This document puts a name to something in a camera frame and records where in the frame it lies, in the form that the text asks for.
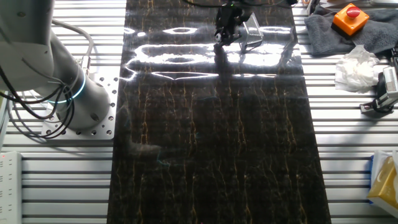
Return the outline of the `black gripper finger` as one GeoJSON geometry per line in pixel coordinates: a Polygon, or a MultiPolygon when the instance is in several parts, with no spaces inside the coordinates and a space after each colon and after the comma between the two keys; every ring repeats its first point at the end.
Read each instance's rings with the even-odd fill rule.
{"type": "Polygon", "coordinates": [[[214,48],[216,50],[219,50],[222,48],[224,44],[224,28],[223,27],[219,27],[217,28],[216,32],[215,32],[215,44],[214,44],[214,48]]]}
{"type": "Polygon", "coordinates": [[[241,38],[241,32],[238,27],[234,29],[225,29],[222,34],[222,45],[231,45],[234,41],[241,38]]]}

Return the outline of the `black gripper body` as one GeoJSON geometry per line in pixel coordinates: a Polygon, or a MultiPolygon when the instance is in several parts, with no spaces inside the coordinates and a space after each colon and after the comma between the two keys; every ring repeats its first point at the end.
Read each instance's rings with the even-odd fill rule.
{"type": "Polygon", "coordinates": [[[239,24],[244,9],[237,5],[227,4],[218,9],[216,15],[217,31],[234,31],[239,24]]]}

